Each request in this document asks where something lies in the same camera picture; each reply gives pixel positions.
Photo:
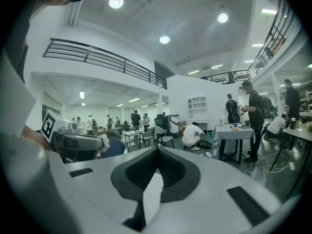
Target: tablecloth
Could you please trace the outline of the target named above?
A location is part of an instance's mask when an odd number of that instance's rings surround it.
[[[216,125],[214,127],[214,141],[218,139],[250,139],[255,142],[254,130],[251,127],[239,128],[238,131],[232,131],[229,124],[224,126]]]

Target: bottle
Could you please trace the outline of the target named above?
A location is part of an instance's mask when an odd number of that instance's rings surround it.
[[[296,126],[296,118],[292,118],[292,121],[291,121],[291,129],[294,129]]]

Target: white shelving unit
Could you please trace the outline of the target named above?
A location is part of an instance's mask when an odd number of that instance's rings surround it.
[[[206,97],[195,97],[188,99],[189,119],[198,123],[208,122],[208,111]]]

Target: railing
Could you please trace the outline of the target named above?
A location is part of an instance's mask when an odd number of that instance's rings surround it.
[[[248,80],[251,80],[269,63],[269,61],[273,58],[273,56],[278,52],[278,50],[286,41],[286,35],[293,21],[293,18],[294,12],[288,6],[286,1],[278,0],[277,13],[274,17],[272,26],[260,51],[255,57],[254,62],[250,65],[248,69],[233,71],[233,73],[236,73],[234,75],[234,81],[240,81],[237,78],[239,72],[247,73]],[[207,76],[205,78],[214,82],[221,82],[222,84],[226,84],[229,83],[228,75],[229,72]]]
[[[45,58],[68,59],[113,69],[167,89],[166,79],[122,56],[88,44],[51,38]]]

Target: ceiling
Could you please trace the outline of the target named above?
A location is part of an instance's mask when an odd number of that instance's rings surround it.
[[[183,75],[219,64],[223,67],[218,73],[230,70],[241,61],[249,39],[253,0],[124,0],[120,9],[112,9],[108,1],[84,0],[79,20],[114,31],[154,56],[171,59]],[[220,13],[229,16],[226,23],[218,22]],[[265,31],[259,24],[258,29]],[[170,38],[166,45],[159,42],[163,35]],[[255,37],[264,40],[260,33]]]
[[[290,79],[292,83],[312,83],[312,68],[308,68],[310,63],[312,63],[312,45],[307,42],[296,55],[275,72],[275,75],[280,84],[284,84],[285,79]],[[273,92],[275,89],[272,78],[268,77],[256,89],[261,93]]]
[[[143,89],[79,76],[41,75],[39,79],[43,84],[52,86],[62,100],[71,106],[81,106],[84,102],[86,106],[117,107],[124,104],[121,107],[137,108],[155,105],[158,98],[158,94]],[[85,93],[85,99],[80,98],[80,91]],[[129,102],[134,98],[140,100]],[[163,102],[168,103],[168,98],[163,96]]]

